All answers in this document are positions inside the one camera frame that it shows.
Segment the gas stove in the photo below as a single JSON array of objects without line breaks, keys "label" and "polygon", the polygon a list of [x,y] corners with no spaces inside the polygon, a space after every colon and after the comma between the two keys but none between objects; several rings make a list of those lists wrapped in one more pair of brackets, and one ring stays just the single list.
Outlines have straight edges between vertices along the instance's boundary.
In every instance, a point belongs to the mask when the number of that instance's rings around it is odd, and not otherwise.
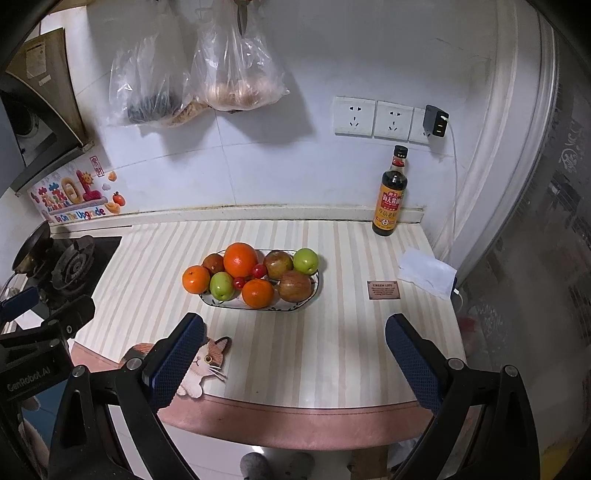
[{"label": "gas stove", "polygon": [[91,296],[120,243],[120,236],[52,239],[25,284],[39,290],[41,301],[31,310],[46,320],[81,295]]}]

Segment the brown card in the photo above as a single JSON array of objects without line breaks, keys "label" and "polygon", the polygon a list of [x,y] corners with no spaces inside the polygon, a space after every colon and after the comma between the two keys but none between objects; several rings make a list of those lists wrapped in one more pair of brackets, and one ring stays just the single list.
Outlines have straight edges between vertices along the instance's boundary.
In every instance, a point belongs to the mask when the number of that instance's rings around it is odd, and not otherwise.
[{"label": "brown card", "polygon": [[388,281],[368,281],[368,292],[370,300],[398,300],[400,291],[398,282]]}]

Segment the orange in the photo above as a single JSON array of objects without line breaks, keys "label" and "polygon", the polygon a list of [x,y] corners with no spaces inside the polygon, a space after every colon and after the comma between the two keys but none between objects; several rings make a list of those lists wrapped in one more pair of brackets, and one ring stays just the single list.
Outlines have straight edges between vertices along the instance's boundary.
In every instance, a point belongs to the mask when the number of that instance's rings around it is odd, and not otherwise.
[{"label": "orange", "polygon": [[189,293],[196,295],[203,293],[209,288],[209,272],[201,265],[194,265],[183,273],[183,287]]},{"label": "orange", "polygon": [[235,243],[226,248],[223,267],[234,278],[248,277],[252,267],[258,263],[256,250],[248,244]]},{"label": "orange", "polygon": [[273,290],[273,285],[261,278],[254,278],[253,280],[247,281],[242,289],[242,300],[253,309],[268,307],[273,301],[274,295],[275,290]]}]

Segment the beige striped mat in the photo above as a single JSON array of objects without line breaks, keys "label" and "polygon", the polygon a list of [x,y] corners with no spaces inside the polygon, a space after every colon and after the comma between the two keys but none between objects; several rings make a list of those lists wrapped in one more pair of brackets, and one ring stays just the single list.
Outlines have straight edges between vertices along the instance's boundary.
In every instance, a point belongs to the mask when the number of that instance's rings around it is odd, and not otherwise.
[{"label": "beige striped mat", "polygon": [[[406,247],[432,255],[418,224],[387,238],[370,223],[244,220],[139,225],[128,229],[93,298],[96,316],[76,340],[118,362],[140,342],[167,336],[186,312],[209,336],[233,339],[224,384],[205,393],[252,403],[310,408],[369,407],[414,396],[384,341],[386,319],[403,312],[446,356],[464,358],[451,302],[401,283],[401,300],[368,299],[368,280],[396,279]],[[322,258],[318,296],[294,312],[231,310],[188,294],[181,274],[235,242],[260,249],[309,247]]]}]

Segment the wooden table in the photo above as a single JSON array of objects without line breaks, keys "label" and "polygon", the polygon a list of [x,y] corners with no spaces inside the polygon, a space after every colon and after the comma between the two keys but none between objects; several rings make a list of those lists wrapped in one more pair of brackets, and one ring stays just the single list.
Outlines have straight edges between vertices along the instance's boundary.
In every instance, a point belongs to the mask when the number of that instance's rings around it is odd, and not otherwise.
[{"label": "wooden table", "polygon": [[[368,298],[367,281],[395,280],[406,248],[432,255],[419,224],[400,224],[388,238],[376,236],[369,223],[334,221],[179,222],[128,230],[93,295],[96,316],[77,335],[85,348],[75,348],[74,357],[91,369],[114,365],[132,345],[167,336],[186,312],[203,317],[211,338],[233,340],[223,365],[228,381],[205,379],[199,400],[177,397],[161,411],[167,423],[252,445],[384,445],[415,436],[430,418],[385,344],[386,319],[403,312],[444,355],[464,358],[449,300],[405,282],[400,300]],[[235,241],[318,252],[317,298],[282,313],[210,307],[186,293],[184,269]]]}]

